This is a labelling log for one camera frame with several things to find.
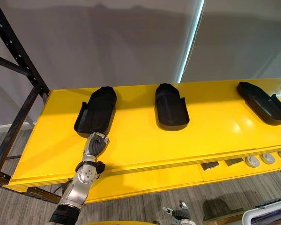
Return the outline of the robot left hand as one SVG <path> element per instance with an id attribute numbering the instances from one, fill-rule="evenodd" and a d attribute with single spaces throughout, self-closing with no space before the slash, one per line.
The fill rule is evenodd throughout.
<path id="1" fill-rule="evenodd" d="M 92 133 L 84 146 L 83 161 L 96 162 L 99 155 L 103 153 L 109 143 L 109 138 L 99 132 Z"/>

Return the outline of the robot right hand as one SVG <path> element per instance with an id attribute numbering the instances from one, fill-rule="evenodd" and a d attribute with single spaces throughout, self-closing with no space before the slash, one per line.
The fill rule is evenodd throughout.
<path id="1" fill-rule="evenodd" d="M 179 206 L 180 206 L 179 210 L 173 210 L 168 207 L 162 207 L 162 210 L 165 213 L 173 216 L 176 220 L 191 219 L 191 214 L 186 203 L 183 201 L 179 201 Z"/>

